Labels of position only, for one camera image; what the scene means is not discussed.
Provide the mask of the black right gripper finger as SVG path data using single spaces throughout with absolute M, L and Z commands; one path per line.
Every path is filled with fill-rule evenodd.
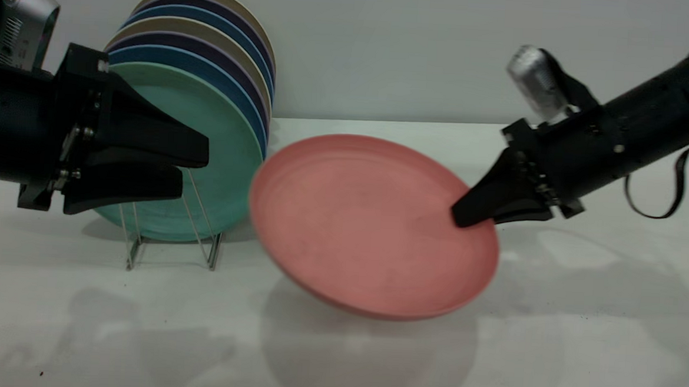
M 513 149 L 501 151 L 483 179 L 452 205 L 455 225 L 471 227 L 489 219 L 496 223 L 500 210 L 542 207 L 543 198 L 527 174 Z
M 517 210 L 503 209 L 497 212 L 496 223 L 505 224 L 518 221 L 548 221 L 554 216 L 553 212 L 547 207 L 521 208 Z

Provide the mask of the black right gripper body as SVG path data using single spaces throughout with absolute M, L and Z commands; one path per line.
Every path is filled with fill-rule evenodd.
M 527 168 L 541 207 L 571 219 L 584 212 L 584 196 L 628 173 L 637 127 L 632 110 L 600 105 L 554 125 L 521 119 L 502 135 Z

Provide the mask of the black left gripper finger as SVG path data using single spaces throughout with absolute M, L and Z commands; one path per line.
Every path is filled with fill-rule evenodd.
M 203 168 L 208 137 L 144 99 L 118 74 L 109 74 L 98 116 L 96 163 L 143 162 Z
M 69 179 L 64 214 L 183 195 L 183 174 L 171 158 L 142 150 L 87 149 L 67 152 Z

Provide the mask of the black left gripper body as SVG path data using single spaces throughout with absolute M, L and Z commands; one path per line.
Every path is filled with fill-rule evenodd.
M 65 212 L 91 208 L 85 162 L 110 107 L 109 69 L 107 53 L 75 43 L 56 74 L 0 64 L 0 180 L 19 185 L 19 208 L 49 210 L 57 191 Z

